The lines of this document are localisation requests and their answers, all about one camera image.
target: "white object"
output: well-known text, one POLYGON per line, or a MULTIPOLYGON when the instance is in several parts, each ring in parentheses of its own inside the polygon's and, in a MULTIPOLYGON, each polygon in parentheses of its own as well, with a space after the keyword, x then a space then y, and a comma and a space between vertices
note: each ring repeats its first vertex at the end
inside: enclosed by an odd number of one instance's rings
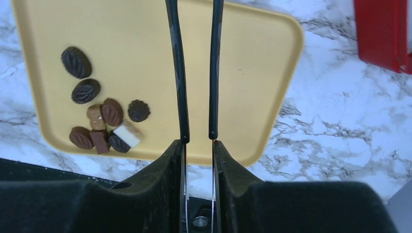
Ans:
POLYGON ((135 148, 143 138, 143 135, 127 120, 124 120, 113 132, 131 148, 135 148))

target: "metal bolt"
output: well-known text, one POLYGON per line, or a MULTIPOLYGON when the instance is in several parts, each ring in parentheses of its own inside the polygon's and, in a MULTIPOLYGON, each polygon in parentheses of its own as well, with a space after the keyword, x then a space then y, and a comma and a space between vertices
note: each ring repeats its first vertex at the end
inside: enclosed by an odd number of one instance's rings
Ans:
POLYGON ((205 227, 207 226, 208 222, 209 221, 207 217, 199 216, 193 220, 193 225, 195 225, 196 227, 205 227))

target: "white marble surface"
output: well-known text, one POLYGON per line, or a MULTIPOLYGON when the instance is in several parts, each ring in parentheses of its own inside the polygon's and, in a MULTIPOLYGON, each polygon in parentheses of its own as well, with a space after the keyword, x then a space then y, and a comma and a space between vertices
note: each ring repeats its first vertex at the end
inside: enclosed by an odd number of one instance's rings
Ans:
MULTIPOLYGON (((296 17, 305 49, 262 158, 268 181, 361 181, 384 201, 412 174, 412 78, 357 57, 352 0, 241 0, 296 17)), ((0 0, 0 157, 121 181, 146 161, 61 153, 41 138, 9 0, 0 0)), ((189 193, 211 197, 211 168, 189 193)))

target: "red box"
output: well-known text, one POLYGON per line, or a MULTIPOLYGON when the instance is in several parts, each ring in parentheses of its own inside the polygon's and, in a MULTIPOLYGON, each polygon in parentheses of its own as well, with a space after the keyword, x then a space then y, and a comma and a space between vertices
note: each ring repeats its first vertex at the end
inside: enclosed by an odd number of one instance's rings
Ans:
POLYGON ((354 0, 359 58, 412 74, 408 54, 408 0, 354 0))

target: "tray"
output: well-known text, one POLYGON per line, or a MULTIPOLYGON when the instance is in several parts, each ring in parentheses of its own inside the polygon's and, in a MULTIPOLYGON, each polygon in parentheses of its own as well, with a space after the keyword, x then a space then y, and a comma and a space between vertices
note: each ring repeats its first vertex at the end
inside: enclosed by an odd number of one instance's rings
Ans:
MULTIPOLYGON (((17 27, 44 139, 58 150, 95 155, 69 141, 74 126, 89 128, 87 107, 110 97, 127 115, 130 101, 147 102, 149 118, 135 123, 145 138, 126 154, 155 160, 179 138, 172 47, 163 0, 13 0, 17 27), (60 55, 77 46, 93 65, 102 90, 92 102, 70 96, 80 81, 60 55)), ((186 64, 190 164, 211 164, 208 82, 212 1, 179 0, 186 64)), ((242 165, 259 159, 303 47, 290 16, 225 3, 220 58, 219 140, 242 165)))

